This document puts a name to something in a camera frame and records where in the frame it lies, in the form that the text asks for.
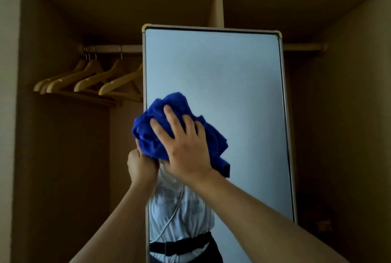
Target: blue cloth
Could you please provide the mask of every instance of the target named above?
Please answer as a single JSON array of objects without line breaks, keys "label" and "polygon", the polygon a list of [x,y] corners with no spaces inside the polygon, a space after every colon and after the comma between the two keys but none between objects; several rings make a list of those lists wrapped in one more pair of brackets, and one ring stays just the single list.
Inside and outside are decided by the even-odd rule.
[{"label": "blue cloth", "polygon": [[171,138],[174,138],[170,124],[163,111],[163,107],[166,104],[171,106],[183,129],[185,129],[182,119],[183,115],[189,115],[193,121],[199,121],[204,126],[212,167],[220,172],[222,176],[230,177],[230,165],[220,157],[228,147],[227,140],[212,125],[208,124],[203,116],[194,116],[186,97],[179,92],[167,95],[164,99],[156,99],[147,111],[134,120],[132,133],[138,139],[141,151],[149,157],[169,161],[166,149],[149,124],[150,120],[155,118]]}]

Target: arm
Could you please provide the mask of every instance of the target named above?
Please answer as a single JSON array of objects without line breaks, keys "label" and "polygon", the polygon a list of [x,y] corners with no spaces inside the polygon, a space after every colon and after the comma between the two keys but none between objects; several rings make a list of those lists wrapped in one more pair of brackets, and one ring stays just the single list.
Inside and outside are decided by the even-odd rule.
[{"label": "arm", "polygon": [[185,133],[169,106],[165,106],[164,112],[174,139],[157,121],[151,120],[150,124],[169,154],[170,162],[164,163],[165,170],[203,198],[232,231],[252,262],[347,262],[323,242],[213,170],[201,123],[184,115]]},{"label": "arm", "polygon": [[120,204],[99,230],[71,260],[85,262],[132,262],[158,174],[154,161],[135,149],[128,158],[132,184]]}]

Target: closet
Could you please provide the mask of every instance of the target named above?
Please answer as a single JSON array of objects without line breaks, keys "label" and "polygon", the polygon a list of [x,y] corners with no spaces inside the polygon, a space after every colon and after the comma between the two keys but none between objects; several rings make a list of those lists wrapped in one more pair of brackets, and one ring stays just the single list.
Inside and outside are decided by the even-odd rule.
[{"label": "closet", "polygon": [[[126,73],[136,71],[141,29],[152,23],[281,31],[296,194],[304,199],[299,224],[307,197],[315,199],[332,221],[330,245],[351,262],[391,258],[391,0],[3,3],[4,257],[68,262],[127,191],[131,128],[143,104],[120,99],[110,107],[40,94],[34,86],[74,70],[86,57],[83,47],[87,59],[95,59],[95,47],[104,71],[121,58],[121,48]],[[103,45],[111,45],[111,53],[99,52]],[[142,94],[142,78],[134,83],[137,88],[127,84],[118,91]],[[145,261],[145,242],[142,233],[134,262]]]}]

